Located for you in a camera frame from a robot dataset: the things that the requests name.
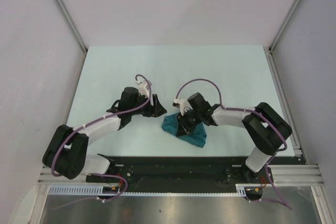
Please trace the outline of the teal cloth napkin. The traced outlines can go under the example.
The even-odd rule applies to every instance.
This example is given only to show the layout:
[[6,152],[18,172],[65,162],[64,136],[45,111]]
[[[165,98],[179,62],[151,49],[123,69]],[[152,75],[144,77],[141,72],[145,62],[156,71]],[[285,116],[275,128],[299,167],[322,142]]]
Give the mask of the teal cloth napkin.
[[189,135],[177,135],[177,113],[165,116],[161,128],[164,132],[167,132],[179,140],[185,141],[191,145],[203,148],[206,144],[207,134],[203,123],[197,125],[195,130]]

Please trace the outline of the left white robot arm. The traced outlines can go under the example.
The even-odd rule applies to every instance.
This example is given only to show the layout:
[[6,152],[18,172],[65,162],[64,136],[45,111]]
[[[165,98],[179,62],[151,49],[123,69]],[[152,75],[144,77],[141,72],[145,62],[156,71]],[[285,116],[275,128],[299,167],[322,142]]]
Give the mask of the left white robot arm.
[[115,178],[116,169],[102,155],[88,155],[89,144],[124,128],[135,115],[158,118],[167,113],[157,94],[144,94],[138,88],[126,87],[102,117],[74,129],[65,124],[56,128],[42,162],[54,175],[76,178],[83,170],[97,173],[105,182]]

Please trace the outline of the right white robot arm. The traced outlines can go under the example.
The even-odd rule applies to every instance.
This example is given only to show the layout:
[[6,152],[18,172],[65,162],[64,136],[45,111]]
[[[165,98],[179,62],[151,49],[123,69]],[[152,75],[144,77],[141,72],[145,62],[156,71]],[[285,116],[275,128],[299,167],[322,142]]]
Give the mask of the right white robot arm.
[[207,126],[235,126],[247,130],[255,148],[245,161],[243,179],[254,183],[261,177],[261,169],[269,163],[292,134],[289,124],[266,102],[252,109],[210,105],[200,93],[188,99],[174,99],[173,105],[179,108],[177,136],[191,135],[196,128]]

